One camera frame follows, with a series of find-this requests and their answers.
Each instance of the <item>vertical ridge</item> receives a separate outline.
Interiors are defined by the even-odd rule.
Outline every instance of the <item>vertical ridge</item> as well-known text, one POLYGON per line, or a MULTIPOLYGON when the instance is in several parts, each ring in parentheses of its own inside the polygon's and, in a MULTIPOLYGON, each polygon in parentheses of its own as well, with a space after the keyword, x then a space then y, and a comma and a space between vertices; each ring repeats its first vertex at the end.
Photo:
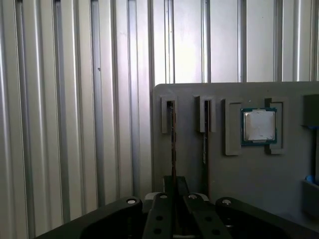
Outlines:
POLYGON ((116 79, 118 119, 118 161, 120 197, 133 193, 131 116, 130 116, 130 62, 128 34, 128 1, 115 3, 116 79))
POLYGON ((0 2, 0 228, 3 238, 15 238, 12 164, 10 153, 10 133, 7 101, 7 83, 5 80, 4 38, 2 2, 0 2))
POLYGON ((310 80, 311 1, 295 0, 294 81, 310 80))
POLYGON ((210 83, 210 0, 201 0, 202 83, 210 83))
POLYGON ((274 4, 274 82, 281 82, 283 65, 283 1, 274 4))
POLYGON ((78 1, 61 1, 70 219, 85 212, 79 80, 78 1))
POLYGON ((311 36, 310 36, 310 81, 318 80, 318 17, 319 1, 312 0, 311 6, 311 36))
POLYGON ((136 1, 137 58, 138 58, 138 108, 139 108, 139 196, 144 198, 152 191, 152 67, 150 0, 136 1))
POLYGON ((65 103, 65 79, 64 79, 64 54, 63 54, 63 27, 61 2, 55 1, 55 23, 57 41, 57 91, 58 103, 58 124, 61 128, 59 133, 60 148, 60 174, 61 174, 61 200, 62 200, 62 220, 63 223, 70 221, 70 197, 69 197, 69 169, 67 161, 67 136, 66 136, 66 103, 65 103))
POLYGON ((166 83, 175 83, 174 69, 174 2, 164 0, 166 83))
POLYGON ((97 209, 91 0, 79 0, 81 137, 85 213, 97 209))
POLYGON ((140 191, 140 115, 139 115, 139 79, 137 52, 137 2, 128 0, 128 33, 129 33, 129 71, 130 71, 130 101, 131 101, 131 143, 133 168, 133 195, 140 191))
POLYGON ((47 134, 45 119, 44 80, 42 67, 42 42, 40 9, 37 0, 23 3, 25 31, 27 117, 33 182, 35 236, 49 230, 50 196, 47 165, 47 134))
POLYGON ((27 238, 24 151, 22 139, 21 95, 16 33, 15 1, 2 1, 8 116, 10 129, 11 172, 13 181, 14 236, 27 238))
POLYGON ((115 31, 114 1, 99 1, 100 59, 103 116, 103 202, 115 201, 119 196, 118 153, 116 131, 116 94, 115 94, 115 31))
POLYGON ((40 1, 42 61, 43 61, 43 92, 46 123, 46 148, 48 165, 48 190, 50 195, 49 229, 62 225, 61 165, 59 125, 59 62, 57 44, 57 14, 53 1, 40 1))
POLYGON ((238 0, 238 82, 247 82, 247 2, 238 0))

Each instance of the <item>silver metal surface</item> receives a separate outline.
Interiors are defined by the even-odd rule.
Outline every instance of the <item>silver metal surface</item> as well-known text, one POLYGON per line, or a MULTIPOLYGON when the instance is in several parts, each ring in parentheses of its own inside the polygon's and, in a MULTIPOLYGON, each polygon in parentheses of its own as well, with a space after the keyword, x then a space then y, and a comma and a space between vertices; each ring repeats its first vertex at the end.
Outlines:
POLYGON ((119 196, 126 197, 133 193, 132 151, 131 151, 131 104, 130 70, 128 37, 128 2, 115 2, 116 16, 116 63, 117 104, 118 104, 118 161, 119 161, 119 196))
POLYGON ((28 224, 26 211, 26 190, 24 174, 24 151, 22 142, 20 78, 18 68, 17 32, 15 1, 2 1, 4 54, 5 54, 5 82, 7 90, 7 119, 9 135, 6 137, 6 183, 9 189, 2 190, 10 201, 8 210, 10 215, 1 222, 1 232, 4 230, 11 238, 27 238, 28 224))
POLYGON ((294 81, 309 81, 312 1, 295 2, 294 81))
POLYGON ((212 82, 238 81, 237 5, 234 0, 210 1, 212 82))
POLYGON ((139 112, 139 171, 134 172, 139 176, 139 190, 136 196, 140 198, 152 191, 152 137, 151 137, 151 91, 152 59, 149 45, 151 42, 150 30, 151 2, 136 1, 137 14, 137 57, 138 57, 138 112, 139 112))
POLYGON ((85 211, 77 7, 76 0, 61 2, 70 220, 85 211))
POLYGON ((295 2, 283 1, 282 81, 293 81, 294 78, 295 2))
POLYGON ((28 85, 27 118, 35 235, 40 235, 50 229, 51 214, 39 7, 39 2, 36 0, 27 0, 23 4, 23 20, 27 29, 24 34, 25 57, 28 59, 25 62, 25 78, 28 85))
POLYGON ((60 141, 58 125, 58 57, 55 6, 51 1, 41 1, 42 61, 44 102, 47 136, 48 190, 50 204, 50 229, 62 225, 60 141))
POLYGON ((3 0, 1 236, 152 191, 153 87, 318 80, 317 0, 3 0))
POLYGON ((247 82, 274 80, 274 7, 274 1, 246 0, 247 82))
POLYGON ((275 112, 253 110, 244 113, 244 140, 259 142, 274 140, 276 135, 275 112))
POLYGON ((85 213, 97 209, 91 1, 79 0, 81 137, 85 213))
POLYGON ((130 101, 131 101, 131 142, 132 142, 132 170, 133 194, 140 190, 140 115, 139 115, 139 79, 138 79, 138 51, 137 51, 137 9, 136 1, 128 1, 129 14, 129 49, 130 49, 130 101))
POLYGON ((202 7, 201 0, 169 0, 167 2, 173 2, 173 12, 168 8, 169 16, 172 14, 174 20, 173 31, 169 28, 169 36, 173 32, 173 40, 175 43, 178 42, 173 47, 174 58, 176 59, 174 62, 175 83, 201 83, 204 81, 202 76, 202 73, 204 73, 202 53, 208 55, 207 51, 202 52, 204 50, 202 43, 205 39, 202 36, 202 9, 203 7, 206 8, 206 3, 202 7))
POLYGON ((0 17, 0 228, 2 237, 11 239, 14 235, 14 206, 13 188, 10 161, 10 137, 9 137, 9 118, 7 102, 7 82, 5 80, 5 59, 4 59, 4 30, 3 17, 0 17))
POLYGON ((118 187, 118 153, 117 153, 117 120, 115 98, 115 33, 114 33, 114 2, 111 0, 99 1, 100 25, 100 59, 101 59, 101 94, 103 120, 103 202, 107 204, 117 199, 118 187))

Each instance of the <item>gray holder panel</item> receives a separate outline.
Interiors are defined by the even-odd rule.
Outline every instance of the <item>gray holder panel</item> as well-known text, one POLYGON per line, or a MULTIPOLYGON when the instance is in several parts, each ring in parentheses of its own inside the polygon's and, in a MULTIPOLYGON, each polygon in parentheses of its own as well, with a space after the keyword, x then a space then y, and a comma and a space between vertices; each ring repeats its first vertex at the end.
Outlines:
POLYGON ((234 197, 314 230, 302 211, 302 181, 311 174, 313 132, 303 125, 303 96, 319 94, 317 82, 158 85, 153 91, 154 191, 171 174, 171 138, 162 133, 161 99, 176 107, 176 168, 189 189, 200 192, 202 126, 200 101, 213 99, 215 130, 209 133, 209 198, 234 197), (276 107, 278 141, 241 146, 240 108, 276 107))

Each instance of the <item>bolt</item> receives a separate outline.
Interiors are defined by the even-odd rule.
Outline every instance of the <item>bolt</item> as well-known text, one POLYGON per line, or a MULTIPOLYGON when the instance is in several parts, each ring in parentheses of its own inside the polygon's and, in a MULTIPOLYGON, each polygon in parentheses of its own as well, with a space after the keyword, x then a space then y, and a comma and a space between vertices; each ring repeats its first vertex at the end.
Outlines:
POLYGON ((223 201, 222 201, 222 203, 223 204, 226 204, 226 205, 230 205, 231 204, 231 202, 228 200, 228 199, 224 199, 223 201))
POLYGON ((196 199, 197 198, 197 196, 195 194, 190 194, 188 197, 191 198, 191 199, 196 199))
POLYGON ((135 199, 129 199, 126 201, 128 204, 134 204, 136 202, 135 199))

